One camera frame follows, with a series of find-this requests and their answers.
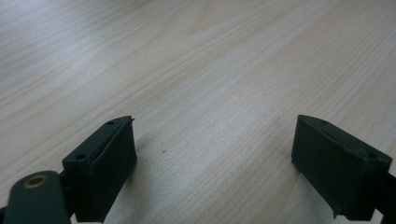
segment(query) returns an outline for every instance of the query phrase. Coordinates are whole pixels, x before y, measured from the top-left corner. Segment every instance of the wood grain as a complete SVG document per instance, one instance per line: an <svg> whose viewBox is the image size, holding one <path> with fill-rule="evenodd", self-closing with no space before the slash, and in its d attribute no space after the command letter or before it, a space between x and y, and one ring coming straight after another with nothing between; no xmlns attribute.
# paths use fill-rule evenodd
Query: wood grain
<svg viewBox="0 0 396 224"><path fill-rule="evenodd" d="M138 164L106 223L348 223L291 164L295 122L326 119L396 157L395 11L392 0L2 2L0 206L18 179L62 171L102 123L132 115Z"/></svg>

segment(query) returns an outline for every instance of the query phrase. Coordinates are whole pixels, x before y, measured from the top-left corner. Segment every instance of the table surface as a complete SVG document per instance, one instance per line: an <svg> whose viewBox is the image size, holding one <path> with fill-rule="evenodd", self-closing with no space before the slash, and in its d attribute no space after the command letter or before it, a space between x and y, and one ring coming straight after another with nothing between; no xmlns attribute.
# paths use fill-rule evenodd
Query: table surface
<svg viewBox="0 0 396 224"><path fill-rule="evenodd" d="M396 157L395 11L393 0L3 2L0 206L18 179L61 172L104 122L131 115L138 164L105 223L348 223L292 165L296 119Z"/></svg>

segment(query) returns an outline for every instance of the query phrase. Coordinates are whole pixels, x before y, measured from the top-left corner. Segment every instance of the screw hole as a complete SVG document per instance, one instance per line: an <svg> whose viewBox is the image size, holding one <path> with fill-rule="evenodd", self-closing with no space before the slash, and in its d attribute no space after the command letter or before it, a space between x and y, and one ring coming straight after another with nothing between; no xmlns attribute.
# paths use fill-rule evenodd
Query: screw hole
<svg viewBox="0 0 396 224"><path fill-rule="evenodd" d="M87 156L84 155L84 154L79 154L79 155L76 156L76 160L82 161L82 160L84 160L86 157L87 157Z"/></svg>
<svg viewBox="0 0 396 224"><path fill-rule="evenodd" d="M24 182L23 186L26 189L34 189L37 187L40 187L41 185L43 185L46 181L47 181L47 176L46 175L36 175L33 176L32 178L26 180L26 182Z"/></svg>

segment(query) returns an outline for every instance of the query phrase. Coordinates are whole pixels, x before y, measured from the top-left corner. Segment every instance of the dark green plastic part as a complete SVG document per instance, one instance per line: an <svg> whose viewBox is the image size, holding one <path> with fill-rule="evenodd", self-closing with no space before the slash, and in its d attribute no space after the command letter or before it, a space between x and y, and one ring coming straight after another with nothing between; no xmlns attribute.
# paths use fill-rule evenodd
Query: dark green plastic part
<svg viewBox="0 0 396 224"><path fill-rule="evenodd" d="M56 172L24 177L12 187L9 198L4 224L70 223Z"/></svg>
<svg viewBox="0 0 396 224"><path fill-rule="evenodd" d="M113 119L64 158L66 183L79 222L104 222L135 163L131 117Z"/></svg>
<svg viewBox="0 0 396 224"><path fill-rule="evenodd" d="M392 158L329 122L299 116L292 162L334 216L370 220Z"/></svg>

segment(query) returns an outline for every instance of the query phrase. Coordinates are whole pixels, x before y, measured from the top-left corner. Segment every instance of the light wooden surface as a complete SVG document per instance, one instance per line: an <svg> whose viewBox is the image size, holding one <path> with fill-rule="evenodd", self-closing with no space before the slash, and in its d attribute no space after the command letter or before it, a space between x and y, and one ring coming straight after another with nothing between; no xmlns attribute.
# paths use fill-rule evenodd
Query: light wooden surface
<svg viewBox="0 0 396 224"><path fill-rule="evenodd" d="M0 206L18 179L62 171L102 123L132 115L138 164L106 223L348 223L291 164L295 122L326 119L396 158L395 12L393 0L2 1Z"/></svg>

